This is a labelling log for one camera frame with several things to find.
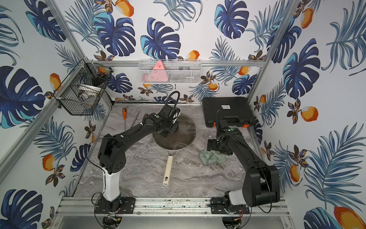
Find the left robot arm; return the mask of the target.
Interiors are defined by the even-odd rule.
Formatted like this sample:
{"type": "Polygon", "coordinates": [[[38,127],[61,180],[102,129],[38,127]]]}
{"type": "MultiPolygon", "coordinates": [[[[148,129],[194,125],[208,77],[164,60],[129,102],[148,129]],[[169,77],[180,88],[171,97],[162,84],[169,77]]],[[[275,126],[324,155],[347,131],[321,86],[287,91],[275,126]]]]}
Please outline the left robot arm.
{"type": "Polygon", "coordinates": [[[102,197],[97,206],[102,213],[117,213],[122,207],[119,189],[120,172],[126,165],[126,151],[144,137],[156,133],[166,137],[179,129],[180,109],[164,105],[159,113],[145,114],[140,123],[115,135],[103,137],[98,153],[104,175],[102,197]]]}

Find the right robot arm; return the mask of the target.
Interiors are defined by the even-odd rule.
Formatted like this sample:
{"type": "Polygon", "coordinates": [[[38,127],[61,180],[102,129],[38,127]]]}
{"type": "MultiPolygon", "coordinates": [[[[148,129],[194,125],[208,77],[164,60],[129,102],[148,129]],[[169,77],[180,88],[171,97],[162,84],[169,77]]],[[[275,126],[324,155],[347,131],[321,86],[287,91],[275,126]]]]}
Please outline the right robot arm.
{"type": "Polygon", "coordinates": [[[278,169],[269,166],[256,155],[238,128],[231,128],[225,120],[217,121],[215,126],[216,138],[208,140],[207,150],[225,155],[234,154],[245,170],[242,188],[224,195],[226,209],[240,205],[258,207],[279,202],[278,169]]]}

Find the glass pot lid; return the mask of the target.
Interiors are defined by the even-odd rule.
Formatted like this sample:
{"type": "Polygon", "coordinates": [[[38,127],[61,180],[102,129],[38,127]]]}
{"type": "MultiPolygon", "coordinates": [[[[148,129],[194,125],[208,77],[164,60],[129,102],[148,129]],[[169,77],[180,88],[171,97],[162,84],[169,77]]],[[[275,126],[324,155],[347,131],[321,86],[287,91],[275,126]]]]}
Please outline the glass pot lid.
{"type": "Polygon", "coordinates": [[[166,137],[157,133],[152,134],[158,146],[165,150],[182,150],[193,143],[197,134],[194,121],[186,115],[180,115],[177,123],[179,126],[174,134],[169,132],[166,137]]]}

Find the green fluffy cloth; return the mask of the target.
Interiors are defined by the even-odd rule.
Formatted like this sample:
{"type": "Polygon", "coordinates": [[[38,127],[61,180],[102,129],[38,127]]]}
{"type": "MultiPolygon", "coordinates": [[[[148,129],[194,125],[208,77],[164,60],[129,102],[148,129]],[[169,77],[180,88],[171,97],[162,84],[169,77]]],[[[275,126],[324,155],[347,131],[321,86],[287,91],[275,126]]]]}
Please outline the green fluffy cloth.
{"type": "Polygon", "coordinates": [[[218,151],[201,150],[199,155],[203,165],[208,166],[212,164],[224,164],[227,156],[218,151]]]}

